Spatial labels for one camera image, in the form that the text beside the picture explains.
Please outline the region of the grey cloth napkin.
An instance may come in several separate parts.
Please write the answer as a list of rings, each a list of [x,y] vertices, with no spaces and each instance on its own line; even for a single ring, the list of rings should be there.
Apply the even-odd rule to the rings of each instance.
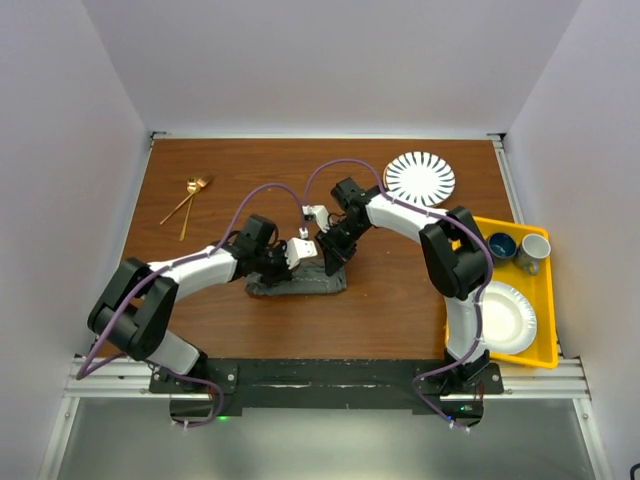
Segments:
[[[322,259],[308,260],[301,263],[289,280],[282,280],[267,285],[261,276],[252,273],[246,278],[244,291],[251,296],[275,297],[291,295],[331,295],[347,289],[346,270],[341,267],[333,275],[328,276]]]

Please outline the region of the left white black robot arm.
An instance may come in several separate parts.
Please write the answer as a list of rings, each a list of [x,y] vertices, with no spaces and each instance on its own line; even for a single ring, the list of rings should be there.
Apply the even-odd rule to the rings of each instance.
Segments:
[[[272,240],[275,223],[252,215],[241,230],[204,249],[165,262],[124,261],[91,310],[87,325],[137,361],[172,371],[185,392],[200,390],[207,380],[204,354],[169,331],[174,305],[200,290],[256,274],[272,284],[291,278],[287,242]]]

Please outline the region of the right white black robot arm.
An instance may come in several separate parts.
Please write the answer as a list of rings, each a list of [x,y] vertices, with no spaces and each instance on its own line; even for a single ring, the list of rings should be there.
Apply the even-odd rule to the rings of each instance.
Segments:
[[[332,275],[352,259],[357,242],[371,228],[383,228],[421,246],[432,285],[444,297],[448,340],[445,365],[433,376],[445,375],[448,386],[469,392],[489,363],[483,336],[485,290],[493,260],[471,212],[463,207],[437,210],[396,199],[380,186],[361,188],[352,178],[331,190],[343,216],[336,222],[320,219],[315,240]]]

